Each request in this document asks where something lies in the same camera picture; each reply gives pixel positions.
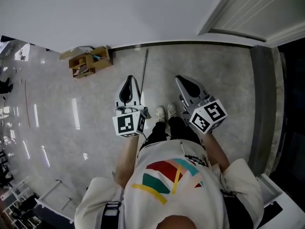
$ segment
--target floor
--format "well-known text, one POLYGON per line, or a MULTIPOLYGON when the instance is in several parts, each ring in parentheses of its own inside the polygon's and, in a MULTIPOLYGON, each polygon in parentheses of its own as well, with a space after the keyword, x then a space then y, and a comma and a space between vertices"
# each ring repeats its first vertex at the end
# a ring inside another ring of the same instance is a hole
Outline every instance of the floor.
MULTIPOLYGON (((28 183, 39 195, 56 179, 63 181, 46 202, 60 208, 66 197, 72 198, 64 213, 73 216, 90 180, 112 176, 124 143, 112 123, 114 93, 130 74, 140 84, 146 48, 114 52, 112 67, 73 79, 68 62, 58 60, 59 53, 38 46, 30 46, 28 61, 15 60, 14 54, 24 44, 13 41, 0 55, 2 68, 7 68, 1 80, 10 77, 14 84, 6 101, 0 100, 10 169, 16 182, 29 176, 28 183)), ((157 106, 172 102, 181 109, 177 74, 201 81, 220 99, 229 116, 213 133, 231 162, 247 160, 255 113, 249 50, 222 45, 150 47, 142 100, 152 116, 146 121, 146 136, 154 126, 157 106)))

